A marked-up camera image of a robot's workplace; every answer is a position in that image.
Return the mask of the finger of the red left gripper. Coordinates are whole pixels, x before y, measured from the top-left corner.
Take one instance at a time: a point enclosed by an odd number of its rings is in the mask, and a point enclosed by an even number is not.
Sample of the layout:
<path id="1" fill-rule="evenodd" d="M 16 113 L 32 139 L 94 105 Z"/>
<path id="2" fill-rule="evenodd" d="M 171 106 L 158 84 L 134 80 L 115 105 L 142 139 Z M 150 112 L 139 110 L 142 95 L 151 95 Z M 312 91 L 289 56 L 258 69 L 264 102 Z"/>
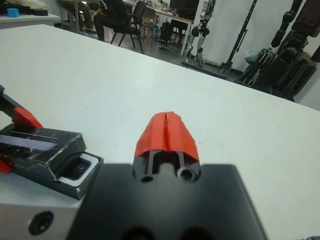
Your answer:
<path id="1" fill-rule="evenodd" d="M 9 174 L 12 171 L 11 160 L 5 156 L 0 156 L 0 172 L 4 174 Z"/>
<path id="2" fill-rule="evenodd" d="M 0 111 L 9 116 L 15 125 L 42 128 L 36 117 L 9 96 L 0 97 Z"/>

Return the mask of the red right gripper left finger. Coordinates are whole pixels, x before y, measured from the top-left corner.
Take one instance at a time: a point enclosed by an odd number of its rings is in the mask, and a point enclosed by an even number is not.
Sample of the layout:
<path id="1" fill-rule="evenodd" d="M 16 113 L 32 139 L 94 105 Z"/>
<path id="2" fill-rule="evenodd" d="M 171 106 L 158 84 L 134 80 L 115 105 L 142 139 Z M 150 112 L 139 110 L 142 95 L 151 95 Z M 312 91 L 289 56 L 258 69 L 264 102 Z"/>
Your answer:
<path id="1" fill-rule="evenodd" d="M 165 126 L 166 114 L 155 114 L 137 141 L 132 168 L 134 178 L 141 183 L 151 182 L 157 173 L 156 155 L 167 149 Z"/>

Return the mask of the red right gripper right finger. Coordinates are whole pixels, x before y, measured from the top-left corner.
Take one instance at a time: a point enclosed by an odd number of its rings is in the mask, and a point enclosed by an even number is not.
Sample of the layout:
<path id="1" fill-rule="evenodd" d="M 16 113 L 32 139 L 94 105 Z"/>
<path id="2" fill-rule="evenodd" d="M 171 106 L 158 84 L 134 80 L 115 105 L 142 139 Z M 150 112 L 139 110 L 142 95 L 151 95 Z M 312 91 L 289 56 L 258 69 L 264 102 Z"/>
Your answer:
<path id="1" fill-rule="evenodd" d="M 196 142 L 178 114 L 169 111 L 165 115 L 167 150 L 177 154 L 176 176 L 183 182 L 195 182 L 201 174 Z"/>

